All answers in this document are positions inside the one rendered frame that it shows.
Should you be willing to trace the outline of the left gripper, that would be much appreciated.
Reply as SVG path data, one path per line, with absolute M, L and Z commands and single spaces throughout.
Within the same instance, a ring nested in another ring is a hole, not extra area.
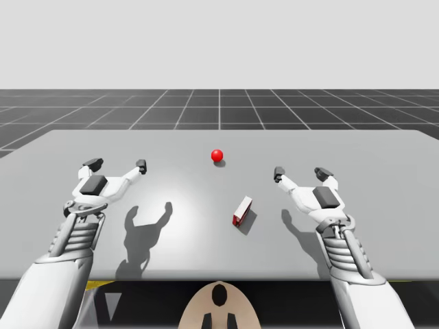
M 78 171 L 78 185 L 72 192 L 73 201 L 90 206 L 112 204 L 119 201 L 137 180 L 147 173 L 145 159 L 136 161 L 136 166 L 121 177 L 106 177 L 94 175 L 98 172 L 104 160 L 93 158 L 82 164 Z

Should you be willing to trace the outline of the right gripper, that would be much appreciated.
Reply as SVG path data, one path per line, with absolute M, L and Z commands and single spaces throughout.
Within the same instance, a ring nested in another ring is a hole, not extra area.
M 296 207 L 310 217 L 345 217 L 345 204 L 337 192 L 339 184 L 334 174 L 323 167 L 316 167 L 314 172 L 322 186 L 301 187 L 280 166 L 274 169 L 274 181 L 287 194 L 295 193 Z

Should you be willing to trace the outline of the red and white carton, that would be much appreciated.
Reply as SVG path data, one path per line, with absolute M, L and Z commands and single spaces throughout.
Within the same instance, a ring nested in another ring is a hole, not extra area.
M 233 214 L 233 225 L 239 227 L 252 205 L 252 198 L 245 196 Z

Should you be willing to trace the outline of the tan robot part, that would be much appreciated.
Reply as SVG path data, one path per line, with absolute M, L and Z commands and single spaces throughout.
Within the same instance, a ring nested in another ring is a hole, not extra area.
M 262 329 L 250 300 L 222 281 L 202 287 L 189 300 L 178 329 Z

